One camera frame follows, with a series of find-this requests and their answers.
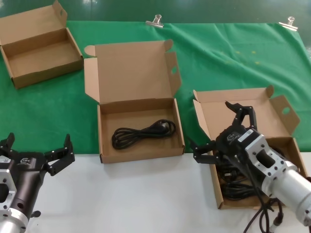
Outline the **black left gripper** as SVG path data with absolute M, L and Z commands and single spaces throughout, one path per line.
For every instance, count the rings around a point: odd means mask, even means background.
M 12 150 L 14 141 L 14 133 L 9 133 L 6 139 L 0 141 L 0 155 L 14 160 L 17 178 L 15 181 L 17 192 L 11 208 L 20 211 L 26 217 L 40 217 L 41 212 L 35 211 L 34 206 L 46 171 L 55 176 L 75 161 L 70 135 L 66 135 L 62 148 L 44 154 Z

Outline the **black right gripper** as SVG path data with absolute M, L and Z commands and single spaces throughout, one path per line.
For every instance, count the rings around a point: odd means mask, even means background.
M 249 158 L 245 152 L 245 145 L 239 142 L 238 139 L 242 137 L 248 130 L 257 130 L 256 113 L 252 106 L 242 106 L 239 103 L 232 104 L 225 102 L 228 109 L 233 111 L 236 115 L 228 128 L 223 130 L 215 140 L 210 141 L 204 145 L 199 146 L 190 137 L 190 148 L 192 149 L 193 158 L 197 163 L 218 165 L 219 158 L 227 156 L 228 158 Z M 242 125 L 245 116 L 249 116 L 250 127 Z

